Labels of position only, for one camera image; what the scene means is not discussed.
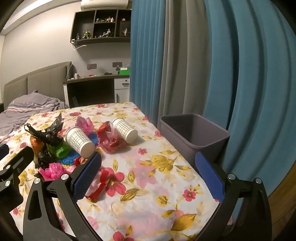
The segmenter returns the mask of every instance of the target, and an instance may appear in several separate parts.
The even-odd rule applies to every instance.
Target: purple plastic bin
[[[161,134],[195,167],[199,151],[213,163],[230,134],[198,114],[165,115],[160,119]]]

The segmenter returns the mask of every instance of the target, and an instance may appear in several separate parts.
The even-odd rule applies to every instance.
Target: wall shelf
[[[106,19],[109,17],[114,18],[114,22],[96,23],[97,19]],[[104,33],[107,33],[108,29],[111,31],[109,37],[98,37]],[[125,29],[128,30],[126,36],[124,36]],[[89,37],[91,38],[83,39],[86,30],[90,32]],[[131,41],[130,31],[130,9],[101,9],[81,11],[76,12],[74,15],[70,43],[72,43],[72,39],[75,39],[75,42],[72,43],[74,46],[108,42],[128,43]]]

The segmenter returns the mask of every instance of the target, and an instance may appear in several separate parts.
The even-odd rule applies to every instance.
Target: blue curtain
[[[270,0],[205,4],[212,49],[204,116],[231,134],[222,168],[260,177],[269,195],[296,159],[296,36]]]
[[[165,0],[134,0],[130,97],[154,125],[158,119],[164,34]]]

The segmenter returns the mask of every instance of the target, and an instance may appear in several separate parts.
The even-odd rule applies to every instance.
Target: gray curtain
[[[209,44],[204,1],[166,0],[158,118],[203,113],[208,88]]]

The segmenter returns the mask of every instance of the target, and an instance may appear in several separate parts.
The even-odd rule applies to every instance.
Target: bin rim
[[[209,143],[208,145],[205,145],[205,146],[197,146],[197,145],[194,145],[194,144],[192,144],[192,143],[190,143],[188,140],[186,140],[183,136],[181,136],[178,132],[176,132],[172,127],[170,127],[167,123],[165,123],[164,122],[164,120],[163,120],[163,117],[175,117],[175,116],[186,116],[186,115],[196,115],[196,116],[199,116],[199,117],[201,117],[202,119],[204,119],[204,120],[207,120],[207,121],[209,121],[210,123],[212,123],[213,125],[215,125],[216,127],[218,127],[219,129],[222,129],[223,131],[226,131],[226,133],[227,133],[227,136],[225,137],[225,138],[221,138],[221,139],[219,139],[219,140],[217,140],[217,141],[215,141],[215,142],[211,142],[211,143]],[[220,142],[220,141],[222,141],[222,140],[224,140],[224,139],[228,139],[229,137],[230,137],[230,133],[227,131],[227,130],[225,130],[224,128],[222,128],[221,126],[218,126],[217,124],[215,124],[214,122],[212,122],[212,121],[210,121],[210,120],[208,120],[207,118],[205,118],[205,117],[203,117],[203,116],[201,116],[201,115],[199,115],[199,114],[196,114],[196,113],[187,113],[187,114],[178,114],[178,115],[163,115],[161,118],[160,118],[160,122],[163,124],[163,125],[165,125],[167,128],[169,128],[175,135],[177,135],[177,136],[179,136],[180,137],[180,139],[183,141],[183,142],[185,142],[188,146],[190,146],[190,147],[192,147],[192,148],[205,148],[205,147],[208,147],[208,146],[210,146],[210,145],[212,145],[212,144],[214,144],[214,143],[218,143],[218,142]]]

